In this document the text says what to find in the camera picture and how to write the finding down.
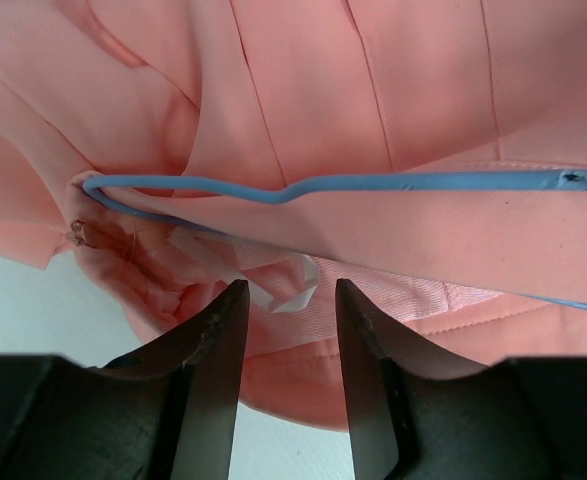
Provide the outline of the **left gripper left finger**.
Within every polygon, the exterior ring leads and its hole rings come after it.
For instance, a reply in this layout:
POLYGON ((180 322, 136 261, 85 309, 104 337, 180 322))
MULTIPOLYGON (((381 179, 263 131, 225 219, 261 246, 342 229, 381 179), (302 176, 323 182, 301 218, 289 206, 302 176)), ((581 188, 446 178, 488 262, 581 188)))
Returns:
POLYGON ((225 479, 249 320, 236 280, 103 367, 0 354, 0 479, 225 479))

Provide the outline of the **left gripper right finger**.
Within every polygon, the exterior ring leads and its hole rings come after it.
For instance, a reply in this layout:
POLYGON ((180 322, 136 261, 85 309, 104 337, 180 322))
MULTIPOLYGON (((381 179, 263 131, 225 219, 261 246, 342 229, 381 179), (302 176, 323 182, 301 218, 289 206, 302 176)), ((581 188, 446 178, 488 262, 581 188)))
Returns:
POLYGON ((359 479, 587 479, 587 357, 485 366, 335 292, 359 479))

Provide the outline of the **blue wire hanger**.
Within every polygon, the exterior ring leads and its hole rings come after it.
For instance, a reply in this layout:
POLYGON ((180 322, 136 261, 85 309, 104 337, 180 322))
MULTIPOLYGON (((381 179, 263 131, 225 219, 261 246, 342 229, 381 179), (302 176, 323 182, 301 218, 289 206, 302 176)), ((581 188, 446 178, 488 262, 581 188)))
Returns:
POLYGON ((106 188, 144 188, 203 191, 249 202, 281 205, 302 196, 326 192, 364 191, 586 191, 587 170, 506 170, 434 173, 328 175, 291 184, 280 190, 263 190, 197 176, 103 175, 82 183, 83 192, 102 206, 140 219, 211 233, 211 228, 173 215, 152 213, 114 200, 106 188))

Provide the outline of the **pink skirt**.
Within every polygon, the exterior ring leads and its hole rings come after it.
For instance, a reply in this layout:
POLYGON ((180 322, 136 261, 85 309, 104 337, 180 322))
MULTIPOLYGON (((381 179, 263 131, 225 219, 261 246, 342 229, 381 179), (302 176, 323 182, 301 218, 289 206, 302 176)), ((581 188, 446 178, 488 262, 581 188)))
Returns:
POLYGON ((586 191, 364 191, 328 175, 587 170, 587 1, 0 1, 0 256, 72 250, 143 341, 251 286, 244 403, 347 424, 334 291, 471 360, 587 355, 586 191))

